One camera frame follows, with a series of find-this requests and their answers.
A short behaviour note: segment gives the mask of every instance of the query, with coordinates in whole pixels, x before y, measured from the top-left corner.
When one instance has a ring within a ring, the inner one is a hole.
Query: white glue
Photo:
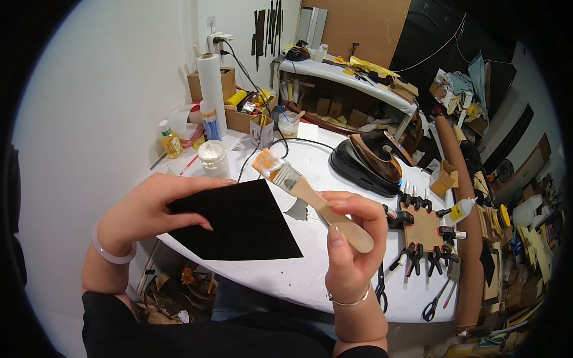
[[[201,167],[206,176],[212,178],[229,177],[229,160],[225,145],[220,140],[208,140],[197,150]]]
[[[476,204],[477,198],[462,199],[452,206],[452,211],[444,216],[447,226],[454,226],[457,222],[465,219],[472,212],[472,207]]]

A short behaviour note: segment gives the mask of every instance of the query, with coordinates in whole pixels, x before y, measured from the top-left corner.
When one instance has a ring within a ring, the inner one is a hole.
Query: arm
[[[235,184],[232,179],[186,178],[153,174],[130,191],[101,218],[97,239],[108,253],[123,257],[134,242],[189,225],[212,230],[209,221],[195,213],[170,214],[167,204],[205,189]],[[125,295],[129,264],[106,261],[90,243],[81,274],[83,292],[93,291],[118,296],[128,307]]]
[[[364,297],[368,282],[376,274],[386,252],[388,227],[384,208],[380,203],[349,192],[325,191],[321,195],[329,201],[328,205],[334,212],[350,214],[352,220],[364,227],[374,239],[372,251],[360,254],[351,248],[336,226],[328,230],[326,287],[338,302],[357,302]],[[341,306],[334,302],[332,305],[339,338],[334,357],[359,345],[375,345],[388,351],[388,322],[373,289],[370,289],[365,301],[355,306]]]

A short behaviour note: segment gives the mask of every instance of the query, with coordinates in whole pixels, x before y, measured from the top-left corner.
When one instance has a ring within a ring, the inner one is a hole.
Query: wrist
[[[100,219],[96,235],[101,248],[113,256],[127,256],[132,250],[133,242],[121,237],[118,230],[114,229],[114,225],[112,225],[107,215]]]
[[[366,282],[364,285],[357,286],[353,289],[334,289],[331,290],[327,287],[328,292],[330,292],[331,298],[342,304],[352,304],[360,301],[366,295],[366,292],[370,290],[370,282]]]

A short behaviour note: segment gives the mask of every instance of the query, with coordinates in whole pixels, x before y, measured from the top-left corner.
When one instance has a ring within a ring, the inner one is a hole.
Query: white wall
[[[251,40],[254,34],[254,11],[270,8],[270,0],[198,0],[198,34],[199,50],[206,52],[206,38],[211,33],[210,27],[207,27],[207,18],[215,16],[215,31],[221,31],[223,34],[233,34],[239,44],[231,41],[231,45],[241,63],[246,67],[253,82],[261,88],[269,88],[271,85],[270,62],[276,57],[270,54],[270,45],[268,53],[259,57],[258,71],[256,69],[256,58],[251,56]],[[283,0],[282,9],[284,11],[284,32],[281,33],[282,49],[285,45],[293,42],[296,35],[297,20],[299,18],[300,0]],[[239,68],[231,55],[223,57],[223,66],[235,67],[235,78],[238,86],[252,91],[254,88],[249,80],[242,76],[242,82],[239,77]]]
[[[26,292],[67,357],[85,356],[80,274],[92,226],[158,158],[158,123],[190,100],[181,8],[181,0],[83,0],[23,96],[13,143]]]
[[[529,51],[525,50],[525,55],[523,52],[524,45],[518,42],[512,59],[517,73],[507,97],[492,120],[492,127],[488,135],[483,139],[481,148],[485,146],[485,150],[482,152],[481,158],[485,162],[517,122],[525,106],[529,103],[534,112],[533,119],[507,159],[512,162],[517,171],[531,154],[543,133],[546,133],[551,146],[550,163],[540,174],[545,175],[551,172],[555,180],[555,187],[559,188],[565,174],[565,159],[563,154],[559,153],[563,139],[557,113],[535,59]]]

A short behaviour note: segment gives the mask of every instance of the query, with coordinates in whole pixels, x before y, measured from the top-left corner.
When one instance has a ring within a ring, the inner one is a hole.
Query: gold bracelet
[[[327,291],[327,293],[328,293],[328,300],[329,300],[329,301],[332,301],[332,302],[334,302],[334,303],[336,303],[337,305],[340,305],[340,306],[356,306],[357,304],[359,304],[360,302],[362,302],[362,301],[364,301],[364,300],[366,300],[366,299],[368,298],[368,293],[370,292],[370,289],[371,289],[371,288],[372,288],[372,283],[371,283],[370,281],[368,281],[368,289],[366,290],[366,293],[364,294],[364,297],[362,297],[362,298],[359,299],[358,301],[353,302],[353,303],[351,303],[351,304],[344,304],[344,303],[341,303],[341,302],[336,301],[334,298],[332,298],[332,294],[331,294],[329,291]]]

